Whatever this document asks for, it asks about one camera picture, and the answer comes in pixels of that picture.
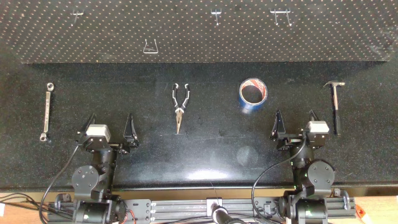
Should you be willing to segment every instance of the wrench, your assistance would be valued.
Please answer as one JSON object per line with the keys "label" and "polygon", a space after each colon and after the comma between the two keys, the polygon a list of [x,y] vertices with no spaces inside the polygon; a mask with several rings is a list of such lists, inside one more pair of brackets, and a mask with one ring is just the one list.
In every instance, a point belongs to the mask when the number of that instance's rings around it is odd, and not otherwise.
{"label": "wrench", "polygon": [[44,131],[40,135],[40,141],[47,141],[47,133],[49,131],[49,120],[50,120],[50,99],[51,92],[54,90],[53,83],[47,83],[47,90],[45,92],[45,114],[44,114]]}

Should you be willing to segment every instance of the hammer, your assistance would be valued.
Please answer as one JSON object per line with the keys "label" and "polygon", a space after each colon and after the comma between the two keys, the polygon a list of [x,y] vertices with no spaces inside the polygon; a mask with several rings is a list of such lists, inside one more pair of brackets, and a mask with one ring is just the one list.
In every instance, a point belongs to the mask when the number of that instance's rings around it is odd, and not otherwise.
{"label": "hammer", "polygon": [[338,115],[338,102],[337,102],[337,86],[343,86],[345,82],[338,82],[336,80],[328,81],[324,86],[331,84],[333,87],[333,104],[335,105],[335,134],[340,137],[341,136],[341,124],[340,124],[340,116]]}

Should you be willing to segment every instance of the black countertop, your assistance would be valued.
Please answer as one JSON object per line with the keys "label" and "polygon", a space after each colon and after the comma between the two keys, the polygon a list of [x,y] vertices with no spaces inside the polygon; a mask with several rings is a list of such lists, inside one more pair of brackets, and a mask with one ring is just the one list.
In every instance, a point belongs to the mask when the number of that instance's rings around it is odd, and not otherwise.
{"label": "black countertop", "polygon": [[[74,149],[76,132],[93,112],[122,141],[132,112],[140,147],[118,157],[119,190],[170,187],[249,187],[271,164],[286,159],[269,140],[275,112],[288,132],[305,127],[314,109],[333,132],[328,80],[338,89],[343,136],[331,135],[315,157],[336,168],[335,185],[398,184],[398,67],[379,62],[145,63],[22,65],[0,71],[0,190],[44,190]],[[245,114],[239,84],[260,78],[269,96]],[[43,131],[46,83],[53,82],[49,142]],[[174,83],[190,84],[181,131],[171,100]],[[183,98],[184,91],[179,93]],[[79,151],[54,190],[70,190],[74,170],[90,164]],[[288,164],[274,168],[264,187],[291,187]]]}

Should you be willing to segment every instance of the black and white pliers handle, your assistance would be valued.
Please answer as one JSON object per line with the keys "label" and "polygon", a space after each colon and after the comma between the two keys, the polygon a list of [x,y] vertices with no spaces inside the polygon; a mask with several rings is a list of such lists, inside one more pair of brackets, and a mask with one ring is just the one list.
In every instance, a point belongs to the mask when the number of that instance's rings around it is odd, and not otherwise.
{"label": "black and white pliers handle", "polygon": [[189,101],[189,94],[190,94],[190,90],[189,90],[189,85],[185,84],[185,100],[182,103],[181,107],[178,106],[177,103],[177,90],[178,90],[179,85],[177,83],[175,83],[173,85],[173,104],[174,104],[174,108],[175,108],[175,112],[183,112],[185,111],[185,109],[187,108],[188,105],[188,101]]}

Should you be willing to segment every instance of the wooden surface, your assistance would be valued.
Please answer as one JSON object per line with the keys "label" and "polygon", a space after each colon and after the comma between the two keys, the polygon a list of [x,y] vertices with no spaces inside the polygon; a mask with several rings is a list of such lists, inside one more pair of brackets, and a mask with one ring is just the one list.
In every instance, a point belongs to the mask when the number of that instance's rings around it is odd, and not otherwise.
{"label": "wooden surface", "polygon": [[[356,204],[365,209],[373,223],[398,223],[398,198],[390,197],[356,197]],[[359,219],[329,220],[333,224],[360,224]],[[6,205],[4,216],[0,223],[37,223],[40,224],[39,213],[32,210],[16,208]]]}

